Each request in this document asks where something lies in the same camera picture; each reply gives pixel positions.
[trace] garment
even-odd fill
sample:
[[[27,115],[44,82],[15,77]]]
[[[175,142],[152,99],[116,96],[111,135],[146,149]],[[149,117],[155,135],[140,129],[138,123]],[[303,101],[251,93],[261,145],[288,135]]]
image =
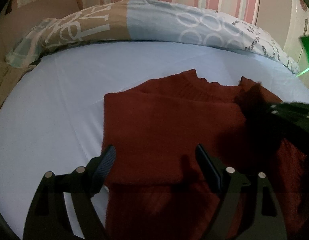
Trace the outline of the garment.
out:
[[[106,180],[106,230],[111,239],[201,237],[219,198],[210,192],[195,160],[199,143],[240,172],[264,171],[277,193],[288,233],[301,227],[298,185],[305,156],[286,140],[270,156],[255,150],[235,103],[242,102],[251,87],[259,101],[280,101],[245,78],[239,86],[221,86],[198,78],[194,69],[105,95],[102,147],[113,144],[117,150]],[[245,197],[228,237],[244,228],[240,222]]]

